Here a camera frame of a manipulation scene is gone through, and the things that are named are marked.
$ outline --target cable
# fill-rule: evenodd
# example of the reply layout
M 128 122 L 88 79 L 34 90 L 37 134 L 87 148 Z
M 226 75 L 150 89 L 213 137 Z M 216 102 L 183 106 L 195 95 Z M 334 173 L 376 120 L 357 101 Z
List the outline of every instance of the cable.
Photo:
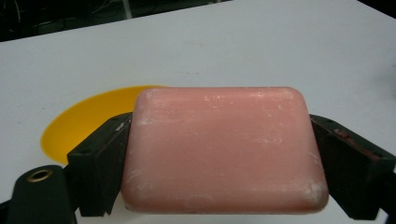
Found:
M 96 12 L 98 12 L 98 11 L 108 7 L 108 6 L 110 6 L 111 3 L 112 2 L 108 2 L 108 0 L 103 1 L 103 4 L 101 6 L 99 6 L 99 8 L 97 8 L 96 10 L 92 11 L 91 14 L 96 13 Z
M 20 13 L 20 7 L 18 6 L 17 0 L 14 0 L 15 3 L 15 8 L 17 9 L 17 14 L 18 14 L 18 22 L 21 22 L 21 13 Z

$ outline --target soap bar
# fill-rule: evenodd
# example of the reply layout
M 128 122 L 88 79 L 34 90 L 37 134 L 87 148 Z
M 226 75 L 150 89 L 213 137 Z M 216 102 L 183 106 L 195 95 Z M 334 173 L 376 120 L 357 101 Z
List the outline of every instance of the soap bar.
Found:
M 317 212 L 328 189 L 292 88 L 159 88 L 136 101 L 121 193 L 146 213 Z

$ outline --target white surface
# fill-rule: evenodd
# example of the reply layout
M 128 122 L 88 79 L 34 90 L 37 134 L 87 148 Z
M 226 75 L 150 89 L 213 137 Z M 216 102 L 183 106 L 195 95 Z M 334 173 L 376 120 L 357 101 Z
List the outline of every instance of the white surface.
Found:
M 132 85 L 292 86 L 312 114 L 396 154 L 395 36 L 396 20 L 354 0 L 235 0 L 0 43 L 0 201 L 53 163 L 39 138 L 59 113 Z M 160 222 L 356 223 L 333 200 L 306 216 L 138 215 L 118 200 L 111 217 L 79 219 Z

